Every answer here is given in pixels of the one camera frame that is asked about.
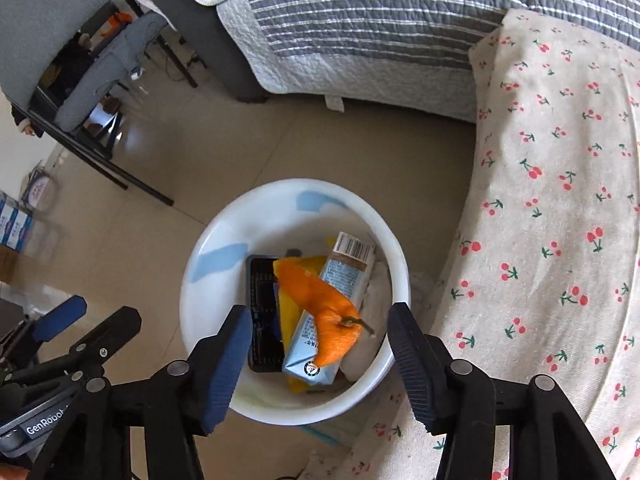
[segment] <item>tile floor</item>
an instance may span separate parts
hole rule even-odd
[[[191,249],[228,202],[273,180],[318,178],[351,189],[385,218],[410,269],[437,276],[465,203],[471,124],[356,101],[341,114],[318,96],[244,105],[199,65],[192,69],[198,89],[171,81],[163,54],[149,52],[156,62],[145,62],[145,75],[123,97],[127,119],[116,161],[174,198],[175,207],[134,188],[123,191],[63,154],[52,170],[54,199],[39,215],[54,250],[23,259],[16,282],[36,302],[51,290],[80,294],[89,312],[46,355],[66,351],[92,323],[126,304],[140,311],[143,328],[108,361],[111,381],[148,377],[185,356],[178,296]],[[188,58],[186,50],[179,53]],[[297,428],[231,412],[198,446],[206,478],[218,480],[295,475],[312,449],[328,449]],[[133,467],[145,477],[140,432]]]

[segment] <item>chair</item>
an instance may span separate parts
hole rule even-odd
[[[162,202],[173,201],[113,164],[108,149],[82,124],[121,78],[140,65],[146,46],[157,41],[171,59],[186,69],[159,35],[166,20],[143,14],[110,41],[63,103],[56,102],[40,79],[65,43],[111,0],[0,0],[0,88],[9,101],[57,142],[112,182],[127,189],[116,176]],[[197,86],[189,76],[189,83]],[[117,124],[108,125],[111,130]]]

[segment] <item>hand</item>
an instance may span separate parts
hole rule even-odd
[[[25,480],[29,472],[21,467],[0,464],[0,480]]]

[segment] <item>striped quilted sofa cover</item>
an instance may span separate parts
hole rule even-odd
[[[640,0],[227,0],[218,14],[269,91],[336,94],[474,120],[467,53],[511,8],[640,48]]]

